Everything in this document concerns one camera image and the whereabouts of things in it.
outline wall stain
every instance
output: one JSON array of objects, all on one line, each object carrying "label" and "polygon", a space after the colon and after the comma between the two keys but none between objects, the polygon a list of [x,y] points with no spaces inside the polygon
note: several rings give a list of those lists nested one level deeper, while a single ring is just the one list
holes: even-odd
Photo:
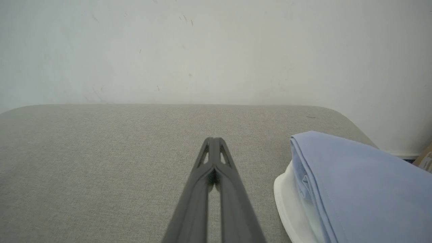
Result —
[{"label": "wall stain", "polygon": [[68,40],[68,44],[69,44],[69,46],[70,46],[70,49],[73,51],[73,52],[75,52],[75,48],[73,47],[73,44],[70,42],[70,39],[67,39]]},{"label": "wall stain", "polygon": [[95,15],[93,14],[93,12],[92,12],[92,18],[93,18],[96,22],[99,23],[99,20],[95,17]]},{"label": "wall stain", "polygon": [[96,90],[95,90],[95,88],[92,86],[92,90],[93,90],[93,93],[95,93],[95,95],[101,100],[101,101],[103,101],[103,102],[105,102],[104,100],[102,100],[102,98],[99,96],[99,94],[96,92]]}]

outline blue fabric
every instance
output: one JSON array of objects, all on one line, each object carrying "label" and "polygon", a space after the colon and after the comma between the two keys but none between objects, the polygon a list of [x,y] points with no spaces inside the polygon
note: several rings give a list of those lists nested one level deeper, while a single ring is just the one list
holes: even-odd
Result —
[{"label": "blue fabric", "polygon": [[309,131],[291,138],[301,195],[326,242],[432,242],[432,174],[358,142]]}]

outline light blue cloth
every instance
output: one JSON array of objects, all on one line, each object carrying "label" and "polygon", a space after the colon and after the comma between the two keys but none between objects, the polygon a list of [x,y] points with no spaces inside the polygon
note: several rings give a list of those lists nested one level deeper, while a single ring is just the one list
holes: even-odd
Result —
[{"label": "light blue cloth", "polygon": [[291,138],[299,191],[326,242],[432,242],[432,174],[368,145],[309,131]]}]

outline baseboard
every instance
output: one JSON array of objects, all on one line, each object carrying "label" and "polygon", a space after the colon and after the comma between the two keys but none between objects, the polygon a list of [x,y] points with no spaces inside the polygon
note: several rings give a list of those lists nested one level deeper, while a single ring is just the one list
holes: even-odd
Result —
[{"label": "baseboard", "polygon": [[420,153],[392,153],[390,152],[390,154],[401,158],[403,160],[415,160],[417,159],[418,156],[420,156]]}]

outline gray fabric surface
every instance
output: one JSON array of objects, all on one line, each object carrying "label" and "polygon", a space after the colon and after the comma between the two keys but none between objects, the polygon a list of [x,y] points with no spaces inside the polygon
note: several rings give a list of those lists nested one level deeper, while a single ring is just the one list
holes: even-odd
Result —
[{"label": "gray fabric surface", "polygon": [[[273,182],[291,135],[373,145],[313,106],[42,105],[0,115],[0,242],[159,242],[206,137],[222,137],[268,242],[289,242]],[[219,195],[209,242],[220,242]]]}]

